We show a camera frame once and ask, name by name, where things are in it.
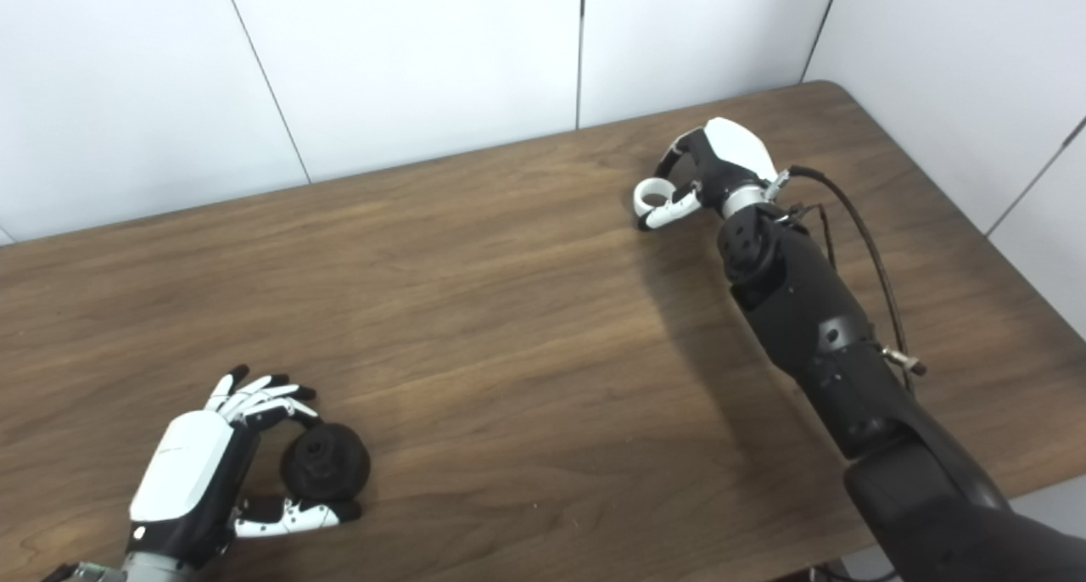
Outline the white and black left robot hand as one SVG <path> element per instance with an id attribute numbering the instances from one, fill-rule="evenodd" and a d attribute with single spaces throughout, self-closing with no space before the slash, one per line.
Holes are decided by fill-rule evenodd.
<path id="1" fill-rule="evenodd" d="M 121 571 L 132 581 L 182 581 L 239 539 L 277 537 L 352 523 L 372 458 L 345 423 L 313 408 L 314 389 L 287 374 L 248 379 L 239 365 L 207 401 L 167 423 L 129 507 Z M 302 432 L 279 463 L 286 493 L 243 497 L 261 435 L 294 421 Z"/>

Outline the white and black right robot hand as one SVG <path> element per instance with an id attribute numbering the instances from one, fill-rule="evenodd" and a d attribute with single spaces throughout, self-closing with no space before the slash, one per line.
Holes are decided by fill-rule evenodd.
<path id="1" fill-rule="evenodd" d="M 652 176 L 636 185 L 637 229 L 662 229 L 698 210 L 712 210 L 727 220 L 753 204 L 771 203 L 780 179 L 755 132 L 716 117 L 679 135 Z"/>

